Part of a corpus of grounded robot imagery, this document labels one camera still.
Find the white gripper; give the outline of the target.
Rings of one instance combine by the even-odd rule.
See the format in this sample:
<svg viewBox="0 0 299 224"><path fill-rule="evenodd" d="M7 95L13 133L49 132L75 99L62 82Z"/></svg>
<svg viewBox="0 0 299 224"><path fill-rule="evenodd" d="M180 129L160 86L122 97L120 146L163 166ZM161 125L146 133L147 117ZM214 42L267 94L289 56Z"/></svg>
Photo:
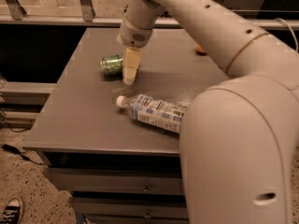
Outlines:
<svg viewBox="0 0 299 224"><path fill-rule="evenodd" d="M117 40L128 48L123 56L123 82L132 85L141 63L142 51L151 38L153 20L130 21L127 16L122 20Z"/></svg>

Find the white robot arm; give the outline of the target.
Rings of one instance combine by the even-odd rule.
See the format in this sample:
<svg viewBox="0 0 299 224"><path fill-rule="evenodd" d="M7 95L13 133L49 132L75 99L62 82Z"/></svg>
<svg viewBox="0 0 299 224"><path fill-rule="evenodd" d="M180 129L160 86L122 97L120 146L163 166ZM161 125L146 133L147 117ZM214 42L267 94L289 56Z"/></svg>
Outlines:
<svg viewBox="0 0 299 224"><path fill-rule="evenodd" d="M292 224L299 54L213 0L131 0L119 40L149 42L169 12L229 80L193 99L179 135L190 224Z"/></svg>

